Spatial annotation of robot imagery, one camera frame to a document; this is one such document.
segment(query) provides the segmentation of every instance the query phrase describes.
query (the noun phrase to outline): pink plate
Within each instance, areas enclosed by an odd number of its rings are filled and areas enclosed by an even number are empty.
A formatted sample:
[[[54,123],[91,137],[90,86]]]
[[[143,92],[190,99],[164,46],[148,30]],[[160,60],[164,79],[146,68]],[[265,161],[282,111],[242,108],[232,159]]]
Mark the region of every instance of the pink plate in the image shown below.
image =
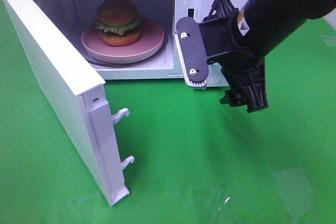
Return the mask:
[[[90,56],[109,63],[133,63],[155,54],[162,46],[164,31],[155,21],[142,18],[139,39],[128,46],[111,47],[97,34],[95,25],[88,27],[81,36],[85,51]]]

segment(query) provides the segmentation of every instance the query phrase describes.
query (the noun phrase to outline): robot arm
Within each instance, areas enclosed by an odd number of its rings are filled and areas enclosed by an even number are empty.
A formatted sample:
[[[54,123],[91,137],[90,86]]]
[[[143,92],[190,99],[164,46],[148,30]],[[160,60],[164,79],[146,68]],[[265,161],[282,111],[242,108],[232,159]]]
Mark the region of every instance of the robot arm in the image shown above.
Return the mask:
[[[203,22],[182,18],[176,31],[185,78],[191,86],[206,81],[207,65],[218,62],[230,85],[221,103],[268,107],[264,57],[307,19],[320,18],[336,0],[248,0],[239,11],[230,0],[215,0]]]

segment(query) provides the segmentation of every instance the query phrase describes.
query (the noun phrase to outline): microwave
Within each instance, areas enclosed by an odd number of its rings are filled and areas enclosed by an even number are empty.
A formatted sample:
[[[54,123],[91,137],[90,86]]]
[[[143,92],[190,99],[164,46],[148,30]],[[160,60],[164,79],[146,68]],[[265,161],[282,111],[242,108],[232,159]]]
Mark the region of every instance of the microwave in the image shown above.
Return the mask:
[[[141,17],[163,29],[153,55],[139,62],[114,64],[90,55],[83,31],[95,23],[105,0],[4,0],[38,83],[109,205],[129,194],[113,125],[127,108],[111,113],[105,80],[183,78],[175,38],[179,19],[201,22],[214,0],[130,0]],[[247,0],[231,0],[242,8]],[[209,66],[207,87],[226,86],[221,67]]]

